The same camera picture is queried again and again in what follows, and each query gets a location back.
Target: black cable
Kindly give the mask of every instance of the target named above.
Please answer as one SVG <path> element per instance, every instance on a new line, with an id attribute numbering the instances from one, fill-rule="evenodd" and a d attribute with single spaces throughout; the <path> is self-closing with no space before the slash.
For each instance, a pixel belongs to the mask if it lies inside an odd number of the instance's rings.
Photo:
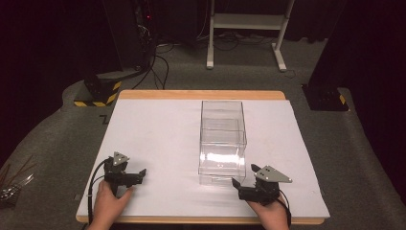
<path id="1" fill-rule="evenodd" d="M 128 75 L 125 75 L 125 76 L 123 76 L 123 77 L 119 77 L 119 78 L 116 78 L 116 79 L 112 79 L 112 80 L 101 79 L 101 80 L 103 80 L 104 82 L 109 82 L 109 81 L 124 81 L 124 80 L 127 80 L 127 79 L 132 79 L 132 78 L 138 77 L 138 76 L 144 74 L 145 72 L 146 72 L 146 70 L 145 70 L 145 69 L 142 69 L 142 70 L 140 70 L 140 71 L 136 71 L 135 73 L 128 74 Z"/>
<path id="2" fill-rule="evenodd" d="M 281 200 L 276 199 L 280 205 L 284 208 L 284 211 L 286 212 L 286 219 L 287 219 L 287 226 L 290 227 L 290 225 L 292 224 L 292 214 L 290 213 L 290 205 L 289 205 L 289 200 L 287 200 L 286 195 L 284 194 L 284 192 L 282 192 L 282 190 L 280 190 L 281 194 L 283 195 L 284 199 L 286 200 L 286 204 L 284 204 Z"/>
<path id="3" fill-rule="evenodd" d="M 171 46 L 168 50 L 164 51 L 164 52 L 157 52 L 156 54 L 164 54 L 164 53 L 168 53 L 169 51 L 173 50 L 173 48 L 175 47 L 175 44 L 172 42 Z"/>
<path id="4" fill-rule="evenodd" d="M 156 56 L 156 57 L 163 60 L 165 62 L 165 64 L 167 65 L 167 73 L 165 74 L 164 83 L 162 84 L 162 89 L 165 89 L 165 86 L 167 84 L 167 79 L 168 79 L 168 73 L 169 73 L 169 64 L 168 64 L 167 60 L 164 59 L 163 57 L 161 57 L 161 56 Z"/>
<path id="5" fill-rule="evenodd" d="M 155 71 L 153 69 L 152 69 L 152 73 L 153 73 L 153 81 L 155 83 L 156 89 L 159 89 L 158 84 L 156 82 L 157 79 L 161 83 L 162 87 L 164 87 L 164 84 L 162 83 L 161 79 L 158 77 L 158 75 L 155 73 Z"/>
<path id="6" fill-rule="evenodd" d="M 223 48 L 219 48 L 218 46 L 215 46 L 215 45 L 213 45 L 217 50 L 220 50 L 220 51 L 232 51 L 232 50 L 234 50 L 238 45 L 239 45 L 239 39 L 238 39 L 238 37 L 236 37 L 236 35 L 234 34 L 233 35 L 233 37 L 232 37 L 233 39 L 230 39 L 230 40 L 228 40 L 229 38 L 228 37 L 226 37 L 226 39 L 225 38 L 220 38 L 222 41 L 225 41 L 225 42 L 236 42 L 236 44 L 233 46 L 233 47 L 231 47 L 231 48 L 229 48 L 229 49 L 223 49 Z"/>
<path id="7" fill-rule="evenodd" d="M 201 29 L 199 35 L 197 36 L 197 38 L 199 38 L 199 37 L 203 34 L 204 28 L 205 28 L 205 26 L 206 26 L 206 21 L 207 21 L 207 15 L 208 15 L 208 14 L 209 14 L 209 0 L 206 1 L 206 10 L 205 10 L 205 16 L 204 16 L 203 26 L 202 26 L 202 29 Z"/>
<path id="8" fill-rule="evenodd" d="M 263 45 L 263 44 L 267 44 L 267 43 L 272 43 L 276 39 L 275 37 L 273 37 L 270 40 L 264 41 L 265 38 L 267 38 L 267 37 L 264 36 L 259 41 L 240 41 L 239 44 L 241 44 L 241 45 Z"/>
<path id="9" fill-rule="evenodd" d="M 98 181 L 98 180 L 100 180 L 100 179 L 102 179 L 104 177 L 104 175 L 101 175 L 101 176 L 99 176 L 97 179 L 95 179 L 95 181 L 93 181 L 93 184 L 92 184 L 92 186 L 96 183 L 96 181 Z"/>
<path id="10" fill-rule="evenodd" d="M 93 210 L 92 210 L 92 195 L 93 195 L 93 184 L 95 181 L 95 176 L 96 173 L 98 172 L 99 168 L 104 165 L 104 163 L 107 161 L 107 159 L 103 160 L 98 167 L 95 169 L 93 172 L 92 178 L 90 179 L 90 184 L 89 184 L 89 191 L 87 193 L 87 211 L 88 211 L 88 216 L 89 216 L 89 224 L 92 223 L 93 221 Z"/>
<path id="11" fill-rule="evenodd" d="M 209 45 L 209 39 L 205 38 L 205 39 L 198 40 L 196 42 L 195 48 L 199 49 L 199 50 L 203 50 L 203 49 L 207 49 L 208 45 Z"/>
<path id="12" fill-rule="evenodd" d="M 153 56 L 152 63 L 149 65 L 148 71 L 144 74 L 143 78 L 142 78 L 136 85 L 134 85 L 134 87 L 132 87 L 132 89 L 135 89 L 135 88 L 136 88 L 138 85 L 140 85 L 140 84 L 144 81 L 144 79 L 147 77 L 147 75 L 149 74 L 149 72 L 152 70 L 152 66 L 153 66 L 154 63 L 155 63 L 155 57 L 156 57 L 156 56 Z"/>
<path id="13" fill-rule="evenodd" d="M 81 230 L 86 229 L 86 227 L 87 227 L 87 223 L 83 224 L 83 226 L 81 227 Z"/>

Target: wrist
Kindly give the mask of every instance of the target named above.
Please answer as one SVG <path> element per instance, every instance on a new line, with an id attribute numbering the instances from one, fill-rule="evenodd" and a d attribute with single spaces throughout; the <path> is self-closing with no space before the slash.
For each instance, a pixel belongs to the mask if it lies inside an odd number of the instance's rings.
<path id="1" fill-rule="evenodd" d="M 259 209 L 257 215 L 262 226 L 266 230 L 288 230 L 288 214 L 282 202 L 272 202 L 263 209 Z"/>
<path id="2" fill-rule="evenodd" d="M 111 224 L 106 224 L 98 221 L 93 221 L 89 227 L 87 227 L 87 230 L 109 230 L 111 227 Z"/>

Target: human hand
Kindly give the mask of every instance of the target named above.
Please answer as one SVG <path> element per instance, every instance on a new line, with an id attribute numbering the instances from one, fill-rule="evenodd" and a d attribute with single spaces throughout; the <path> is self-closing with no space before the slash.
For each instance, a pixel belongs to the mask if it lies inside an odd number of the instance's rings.
<path id="1" fill-rule="evenodd" d="M 88 229 L 108 230 L 116 218 L 123 212 L 126 204 L 131 199 L 133 191 L 134 187 L 130 187 L 121 198 L 116 198 L 113 192 L 111 192 L 110 184 L 102 180 L 99 183 L 99 190 L 96 196 L 93 222 Z"/>
<path id="2" fill-rule="evenodd" d="M 287 216 L 284 207 L 277 201 L 266 206 L 260 203 L 247 201 L 248 205 L 258 215 L 260 223 L 266 230 L 285 230 L 289 229 L 287 225 Z"/>

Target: table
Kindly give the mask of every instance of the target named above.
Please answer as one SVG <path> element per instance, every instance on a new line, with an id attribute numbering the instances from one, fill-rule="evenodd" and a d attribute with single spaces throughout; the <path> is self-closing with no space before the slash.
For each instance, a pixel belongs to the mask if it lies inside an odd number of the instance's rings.
<path id="1" fill-rule="evenodd" d="M 93 171 L 114 151 L 130 157 L 126 171 L 147 169 L 117 222 L 259 223 L 237 190 L 199 184 L 202 100 L 239 100 L 244 105 L 246 165 L 270 164 L 293 179 L 280 183 L 293 224 L 320 224 L 329 218 L 290 102 L 280 91 L 124 90 L 114 108 Z M 254 176 L 247 167 L 246 183 Z M 87 187 L 77 220 L 87 221 Z"/>
<path id="2" fill-rule="evenodd" d="M 293 9 L 295 0 L 288 0 L 286 12 L 282 15 L 260 15 L 260 14 L 234 14 L 234 13 L 215 13 L 214 0 L 211 5 L 209 46 L 207 52 L 207 68 L 214 68 L 214 28 L 229 29 L 251 29 L 251 30 L 271 30 L 280 31 L 276 43 L 272 43 L 272 51 L 278 63 L 281 72 L 285 72 L 286 65 L 281 53 L 283 36 L 289 22 L 290 13 Z"/>

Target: yellow hazard stripe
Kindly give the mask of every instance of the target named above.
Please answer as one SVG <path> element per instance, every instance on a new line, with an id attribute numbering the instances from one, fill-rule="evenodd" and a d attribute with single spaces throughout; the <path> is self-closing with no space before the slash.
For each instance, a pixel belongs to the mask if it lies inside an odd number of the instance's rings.
<path id="1" fill-rule="evenodd" d="M 75 105 L 78 106 L 78 107 L 86 107 L 87 106 L 87 104 L 84 103 L 84 102 L 75 102 Z"/>
<path id="2" fill-rule="evenodd" d="M 118 89 L 118 88 L 120 87 L 120 85 L 122 85 L 122 82 L 121 82 L 121 81 L 117 82 L 117 83 L 114 85 L 113 90 Z"/>
<path id="3" fill-rule="evenodd" d="M 103 107 L 103 106 L 105 106 L 105 103 L 93 103 L 95 106 L 98 106 L 98 107 Z"/>
<path id="4" fill-rule="evenodd" d="M 107 100 L 107 104 L 110 104 L 111 102 L 113 102 L 114 99 L 116 98 L 116 95 L 117 95 L 117 93 L 111 95 L 111 96 L 108 98 L 108 100 Z"/>
<path id="5" fill-rule="evenodd" d="M 342 104 L 346 103 L 346 100 L 344 99 L 343 95 L 340 95 L 340 101 L 341 101 Z"/>

